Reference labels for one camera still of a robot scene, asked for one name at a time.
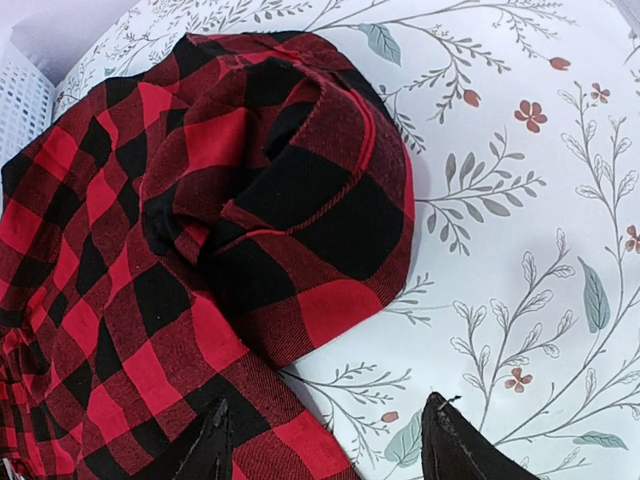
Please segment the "red black plaid shirt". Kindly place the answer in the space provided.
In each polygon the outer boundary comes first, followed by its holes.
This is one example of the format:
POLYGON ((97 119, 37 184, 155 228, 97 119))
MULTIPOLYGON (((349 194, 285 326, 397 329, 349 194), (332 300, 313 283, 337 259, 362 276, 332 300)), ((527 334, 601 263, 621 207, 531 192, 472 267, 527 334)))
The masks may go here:
POLYGON ((2 169, 1 457, 150 479, 215 400, 231 479, 353 479, 279 370, 403 289, 411 162, 369 82, 301 31, 183 36, 2 169))

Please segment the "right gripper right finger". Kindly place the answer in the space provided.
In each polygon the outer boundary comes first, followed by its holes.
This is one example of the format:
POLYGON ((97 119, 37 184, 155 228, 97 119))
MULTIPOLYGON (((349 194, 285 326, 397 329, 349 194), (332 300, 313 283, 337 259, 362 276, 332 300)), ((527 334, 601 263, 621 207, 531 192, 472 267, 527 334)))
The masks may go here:
POLYGON ((537 480, 494 447, 440 393, 432 392, 421 415, 425 480, 537 480))

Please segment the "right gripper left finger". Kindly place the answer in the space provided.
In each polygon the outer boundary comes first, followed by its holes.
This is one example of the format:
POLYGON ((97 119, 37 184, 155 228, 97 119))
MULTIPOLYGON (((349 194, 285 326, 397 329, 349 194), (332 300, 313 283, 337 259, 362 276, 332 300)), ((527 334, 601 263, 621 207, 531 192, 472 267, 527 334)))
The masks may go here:
POLYGON ((228 402, 215 400, 149 465, 149 478, 231 479, 231 433, 228 402))

